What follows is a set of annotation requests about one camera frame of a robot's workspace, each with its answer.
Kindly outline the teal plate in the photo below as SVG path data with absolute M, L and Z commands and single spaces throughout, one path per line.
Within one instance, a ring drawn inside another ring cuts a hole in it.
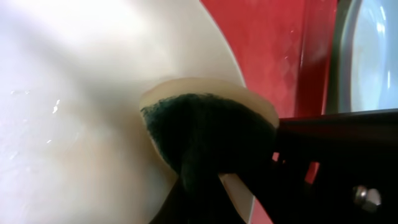
M 397 108 L 397 0 L 342 3 L 338 111 Z

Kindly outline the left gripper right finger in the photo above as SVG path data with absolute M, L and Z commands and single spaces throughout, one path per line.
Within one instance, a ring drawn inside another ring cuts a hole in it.
M 397 110 L 282 119 L 241 174 L 274 223 L 396 223 Z

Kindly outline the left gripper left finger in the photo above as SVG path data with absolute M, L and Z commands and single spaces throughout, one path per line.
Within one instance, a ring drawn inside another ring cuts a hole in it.
M 150 224 L 243 224 L 219 175 L 245 169 L 239 162 L 185 161 L 175 185 Z

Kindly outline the green yellow sponge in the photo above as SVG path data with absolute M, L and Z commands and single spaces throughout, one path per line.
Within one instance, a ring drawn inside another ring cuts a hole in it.
M 265 98 L 208 78 L 180 78 L 139 102 L 160 157 L 175 172 L 237 173 L 272 157 L 279 116 Z

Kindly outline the white round plate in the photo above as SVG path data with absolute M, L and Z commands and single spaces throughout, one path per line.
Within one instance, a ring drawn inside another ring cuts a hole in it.
M 139 101 L 184 77 L 244 85 L 200 1 L 2 1 L 1 222 L 150 222 L 175 174 Z

